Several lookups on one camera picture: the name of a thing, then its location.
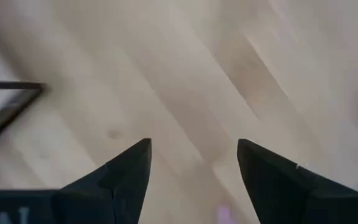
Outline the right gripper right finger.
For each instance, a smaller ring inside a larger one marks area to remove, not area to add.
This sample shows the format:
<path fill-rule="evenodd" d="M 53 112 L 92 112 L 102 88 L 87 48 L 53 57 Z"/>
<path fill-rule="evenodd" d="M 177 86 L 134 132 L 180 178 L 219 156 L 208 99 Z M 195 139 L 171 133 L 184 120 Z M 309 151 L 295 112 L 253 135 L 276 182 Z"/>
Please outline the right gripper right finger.
<path fill-rule="evenodd" d="M 237 160 L 261 223 L 302 223 L 308 197 L 314 191 L 339 196 L 356 193 L 248 139 L 238 140 Z"/>

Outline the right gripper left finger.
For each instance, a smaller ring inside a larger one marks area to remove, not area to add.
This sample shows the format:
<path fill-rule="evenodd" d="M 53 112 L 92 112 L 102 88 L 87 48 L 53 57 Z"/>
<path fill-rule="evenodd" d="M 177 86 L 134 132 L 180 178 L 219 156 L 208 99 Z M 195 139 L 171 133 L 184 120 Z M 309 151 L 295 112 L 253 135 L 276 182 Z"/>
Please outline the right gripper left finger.
<path fill-rule="evenodd" d="M 138 223 L 149 183 L 152 140 L 141 139 L 57 193 L 58 223 Z"/>

